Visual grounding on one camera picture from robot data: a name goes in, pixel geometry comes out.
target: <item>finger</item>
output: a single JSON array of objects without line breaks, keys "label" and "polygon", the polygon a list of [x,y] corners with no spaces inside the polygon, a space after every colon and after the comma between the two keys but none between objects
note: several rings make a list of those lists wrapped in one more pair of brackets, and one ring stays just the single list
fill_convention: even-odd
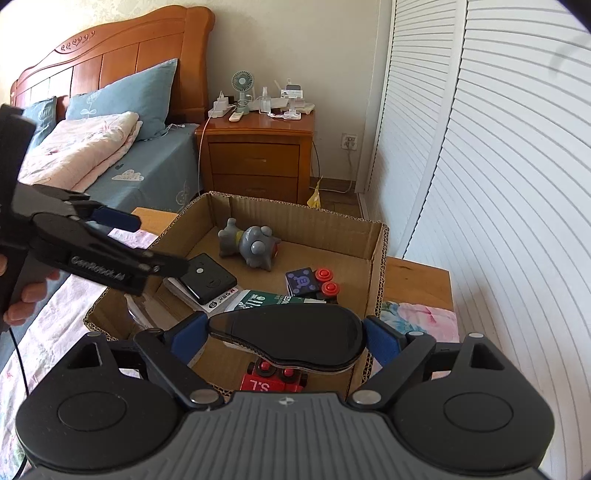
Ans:
[{"label": "finger", "polygon": [[34,303],[24,303],[19,301],[14,305],[10,305],[10,308],[5,313],[5,321],[9,325],[22,325],[24,322],[21,320],[26,320],[35,311],[35,304]]},{"label": "finger", "polygon": [[47,278],[49,280],[59,280],[60,279],[60,271],[59,270],[54,270],[53,272],[51,272],[49,274],[49,276]]},{"label": "finger", "polygon": [[25,303],[35,303],[42,301],[47,295],[47,284],[31,283],[22,289],[21,300]]}]

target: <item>human hand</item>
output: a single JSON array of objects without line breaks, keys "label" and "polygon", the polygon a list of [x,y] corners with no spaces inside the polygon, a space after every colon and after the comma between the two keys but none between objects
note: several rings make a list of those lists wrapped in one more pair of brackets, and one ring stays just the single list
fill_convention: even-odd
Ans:
[{"label": "human hand", "polygon": [[[8,259],[0,254],[0,277],[4,275],[7,268]],[[47,277],[49,280],[57,280],[60,278],[60,272],[54,270]],[[47,295],[47,283],[31,283],[22,289],[21,301],[10,305],[10,308],[4,312],[2,319],[11,327],[16,327],[25,323],[34,310],[35,304],[42,301]]]}]

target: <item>yellow plastic bag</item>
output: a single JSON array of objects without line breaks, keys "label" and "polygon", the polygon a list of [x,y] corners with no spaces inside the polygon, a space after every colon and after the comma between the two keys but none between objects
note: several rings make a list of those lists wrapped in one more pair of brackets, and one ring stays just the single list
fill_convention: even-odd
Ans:
[{"label": "yellow plastic bag", "polygon": [[316,188],[314,189],[314,193],[310,197],[310,200],[308,200],[308,207],[316,208],[318,210],[320,208],[322,208],[322,207],[320,207],[320,190],[319,190],[320,180],[322,180],[322,178],[318,179],[318,183],[316,184]]}]

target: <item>clear plastic bottle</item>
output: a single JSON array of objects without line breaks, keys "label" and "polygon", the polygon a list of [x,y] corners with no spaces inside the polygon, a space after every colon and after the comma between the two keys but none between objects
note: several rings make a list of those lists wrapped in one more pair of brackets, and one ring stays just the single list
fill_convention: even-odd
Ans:
[{"label": "clear plastic bottle", "polygon": [[269,92],[267,87],[262,88],[262,97],[261,97],[261,113],[271,113],[271,97],[269,96]]}]

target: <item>nightstand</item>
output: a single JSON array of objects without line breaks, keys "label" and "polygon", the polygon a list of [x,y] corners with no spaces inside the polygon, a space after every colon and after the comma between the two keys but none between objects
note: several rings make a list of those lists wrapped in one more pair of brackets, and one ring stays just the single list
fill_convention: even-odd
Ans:
[{"label": "nightstand", "polygon": [[[301,120],[270,118],[258,112],[229,122],[212,118],[201,149],[205,191],[305,204],[311,193],[310,159],[314,112]],[[197,146],[203,126],[195,135]]]}]

